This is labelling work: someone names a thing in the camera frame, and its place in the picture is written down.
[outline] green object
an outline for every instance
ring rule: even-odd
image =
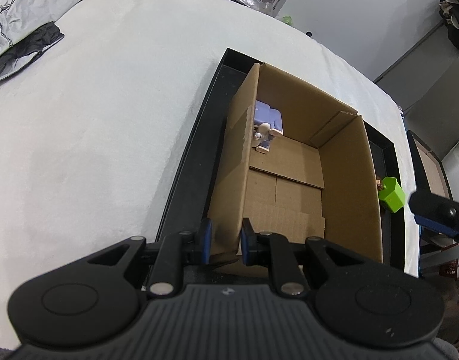
[[[293,19],[291,18],[291,16],[283,16],[280,20],[283,23],[288,24],[289,26],[293,27]]]
[[[405,205],[406,195],[395,177],[385,177],[381,185],[384,189],[378,191],[378,198],[387,209],[395,213]]]

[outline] metal screw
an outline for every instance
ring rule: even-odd
[[[170,283],[154,283],[149,288],[149,292],[155,295],[168,295],[173,292],[174,287]]]
[[[287,295],[299,295],[305,290],[300,283],[288,282],[281,286],[281,292]]]

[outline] small toy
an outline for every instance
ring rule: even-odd
[[[268,104],[256,101],[254,109],[254,133],[251,147],[257,152],[266,154],[274,137],[283,135],[281,113]]]
[[[378,186],[378,198],[382,205],[395,213],[405,205],[406,195],[395,177],[385,177]]]

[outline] green plastic container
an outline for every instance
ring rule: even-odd
[[[378,191],[378,198],[384,207],[395,213],[405,205],[406,195],[395,177],[385,177],[381,184],[384,189]]]

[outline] cardboard box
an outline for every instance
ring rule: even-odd
[[[254,102],[281,112],[284,137],[251,148]],[[382,261],[380,209],[368,138],[357,112],[288,73],[255,64],[229,106],[208,217],[212,255],[233,255],[243,217],[256,232],[303,243],[320,236]]]
[[[452,199],[443,165],[433,150],[413,131],[408,130],[409,149],[413,160],[416,188]]]

